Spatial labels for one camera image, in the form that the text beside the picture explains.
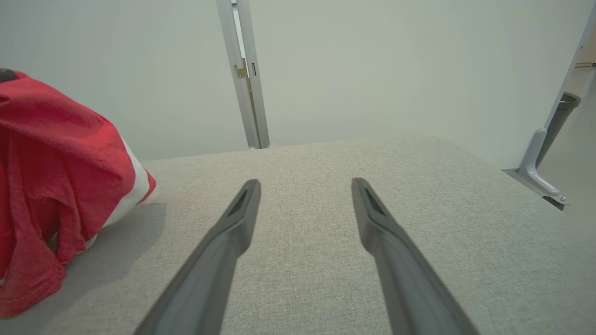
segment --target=metal stand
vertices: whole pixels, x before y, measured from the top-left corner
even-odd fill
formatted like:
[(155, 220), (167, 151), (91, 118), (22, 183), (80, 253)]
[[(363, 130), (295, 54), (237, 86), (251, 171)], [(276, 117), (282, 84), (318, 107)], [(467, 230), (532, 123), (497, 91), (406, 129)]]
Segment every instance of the metal stand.
[(559, 189), (553, 184), (549, 183), (546, 179), (540, 176), (536, 170), (536, 160), (538, 159), (538, 154), (540, 153), (540, 149), (542, 148), (542, 143), (544, 143), (544, 138), (546, 135), (547, 130), (544, 128), (538, 129), (534, 133), (534, 136), (530, 142), (530, 146), (528, 147), (526, 155), (521, 161), (521, 166), (517, 174), (551, 197), (557, 203), (568, 205), (570, 204), (569, 199), (563, 196), (561, 191), (559, 191)]

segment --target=gray textured tabletop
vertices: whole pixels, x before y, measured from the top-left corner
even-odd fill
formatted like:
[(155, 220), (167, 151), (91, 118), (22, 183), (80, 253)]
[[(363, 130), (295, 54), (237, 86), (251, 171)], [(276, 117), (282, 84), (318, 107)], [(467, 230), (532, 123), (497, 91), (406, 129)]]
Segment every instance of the gray textured tabletop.
[(369, 181), (482, 334), (589, 334), (594, 271), (564, 213), (436, 138), (147, 162), (154, 194), (2, 334), (131, 334), (243, 183), (262, 198), (222, 334), (388, 334), (350, 182)]

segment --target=white wall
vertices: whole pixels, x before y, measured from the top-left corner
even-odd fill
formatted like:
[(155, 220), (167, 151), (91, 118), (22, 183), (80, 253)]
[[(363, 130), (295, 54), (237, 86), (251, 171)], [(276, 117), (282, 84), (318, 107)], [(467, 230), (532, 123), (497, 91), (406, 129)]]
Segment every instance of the white wall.
[(594, 2), (252, 0), (271, 143), (436, 135), (517, 168)]
[(104, 115), (139, 159), (248, 149), (215, 0), (2, 0), (0, 67)]

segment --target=cloth fold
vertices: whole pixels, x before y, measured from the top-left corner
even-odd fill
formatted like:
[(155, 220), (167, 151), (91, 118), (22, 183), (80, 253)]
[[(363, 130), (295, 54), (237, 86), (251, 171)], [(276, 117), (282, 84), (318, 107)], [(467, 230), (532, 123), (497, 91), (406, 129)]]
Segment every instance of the cloth fold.
[(55, 293), (63, 265), (156, 186), (105, 117), (16, 73), (0, 83), (2, 318)]

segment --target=trash can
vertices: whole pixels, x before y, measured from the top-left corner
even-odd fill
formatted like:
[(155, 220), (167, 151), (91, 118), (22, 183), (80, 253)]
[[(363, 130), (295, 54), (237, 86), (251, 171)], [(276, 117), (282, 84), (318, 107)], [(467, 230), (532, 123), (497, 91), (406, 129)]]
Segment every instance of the trash can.
[(555, 115), (552, 117), (551, 123), (548, 125), (547, 137), (544, 139), (544, 143), (542, 144), (542, 148), (538, 154), (536, 167), (540, 165), (544, 155), (547, 154), (548, 149), (551, 147), (555, 137), (557, 137), (561, 127), (563, 127), (563, 124), (565, 123), (565, 120), (567, 120), (567, 117), (569, 117), (569, 114), (571, 114), (573, 109), (579, 106), (581, 101), (582, 99), (575, 94), (571, 94), (569, 92), (563, 93), (563, 97), (561, 97), (561, 101), (559, 101)]

